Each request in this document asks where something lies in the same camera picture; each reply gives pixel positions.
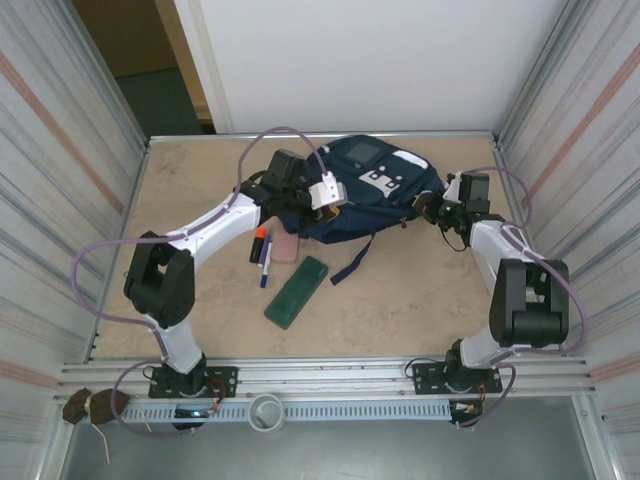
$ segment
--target corrugated metal wall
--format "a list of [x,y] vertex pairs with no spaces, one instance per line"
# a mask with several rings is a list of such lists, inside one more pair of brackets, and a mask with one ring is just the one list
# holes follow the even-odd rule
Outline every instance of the corrugated metal wall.
[[586,302],[584,354],[629,478],[640,478],[639,64],[640,1],[588,2],[501,135],[533,194],[535,247],[568,263]]
[[[84,360],[95,319],[69,267],[121,234],[144,156],[64,2],[0,2],[0,477],[20,478],[42,438],[63,362]],[[113,251],[81,283],[101,299]]]

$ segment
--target phone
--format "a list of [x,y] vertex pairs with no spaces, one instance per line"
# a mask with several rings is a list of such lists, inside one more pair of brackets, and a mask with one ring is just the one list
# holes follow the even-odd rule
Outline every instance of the phone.
[[288,233],[277,220],[273,227],[273,246],[271,261],[275,263],[296,263],[298,261],[298,243],[300,239],[295,233]]

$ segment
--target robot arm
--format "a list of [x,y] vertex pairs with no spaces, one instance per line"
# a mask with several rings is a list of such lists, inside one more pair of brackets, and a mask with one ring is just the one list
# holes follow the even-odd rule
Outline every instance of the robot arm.
[[[567,292],[523,253],[531,251],[523,232],[489,213],[488,194],[488,175],[458,172],[448,175],[444,192],[424,192],[414,203],[429,223],[460,235],[492,294],[489,325],[455,342],[443,362],[444,374],[432,379],[462,391],[488,378],[509,351],[561,344],[569,328]],[[568,278],[564,262],[544,260]]]
[[[346,201],[344,186],[330,172],[322,182],[311,184],[306,168],[302,157],[278,150],[268,169],[243,182],[238,195],[229,195],[219,206],[166,236],[193,231],[224,211],[216,221],[180,240],[137,245],[124,293],[163,339],[167,349],[163,372],[171,390],[196,395],[204,382],[206,359],[189,321],[200,266],[234,238],[274,215],[294,213],[303,225],[313,225],[331,219],[334,213],[329,207]],[[158,235],[147,232],[143,237]]]

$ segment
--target work table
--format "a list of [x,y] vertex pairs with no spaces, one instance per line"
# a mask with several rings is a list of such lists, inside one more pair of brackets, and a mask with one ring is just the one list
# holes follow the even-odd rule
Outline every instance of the work table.
[[[314,138],[321,145],[332,138]],[[449,172],[494,165],[488,138],[385,138],[428,159],[442,178]],[[236,183],[237,159],[247,138],[199,137],[152,142],[127,236],[158,234],[191,222],[218,205]],[[307,155],[299,139],[269,138],[249,154],[244,178],[264,169],[277,148]],[[509,217],[498,174],[491,173],[492,212]],[[471,252],[454,252],[440,231],[418,218],[406,229],[376,235],[361,266],[337,286],[328,278],[284,331],[263,311],[311,255],[329,276],[348,265],[368,241],[334,245],[301,240],[296,265],[272,264],[266,289],[248,262],[254,233],[223,247],[198,271],[191,312],[197,342],[208,356],[352,356],[443,354],[458,338],[487,324],[489,295]],[[454,246],[460,238],[449,232]],[[133,248],[123,248],[106,311],[140,317],[122,293]],[[95,356],[157,355],[153,335],[141,327],[105,322]]]

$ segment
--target pen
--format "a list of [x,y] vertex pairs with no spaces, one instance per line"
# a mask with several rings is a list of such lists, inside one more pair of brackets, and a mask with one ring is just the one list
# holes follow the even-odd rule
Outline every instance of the pen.
[[267,286],[267,277],[269,275],[269,265],[271,264],[271,247],[273,242],[269,242],[267,246],[267,255],[264,258],[264,267],[262,268],[262,279],[260,280],[260,288]]
[[267,248],[269,248],[269,242],[271,241],[271,235],[267,231],[267,236],[264,237],[264,245],[262,246],[262,252],[260,253],[260,260],[258,260],[258,266],[264,267],[264,259],[267,257]]

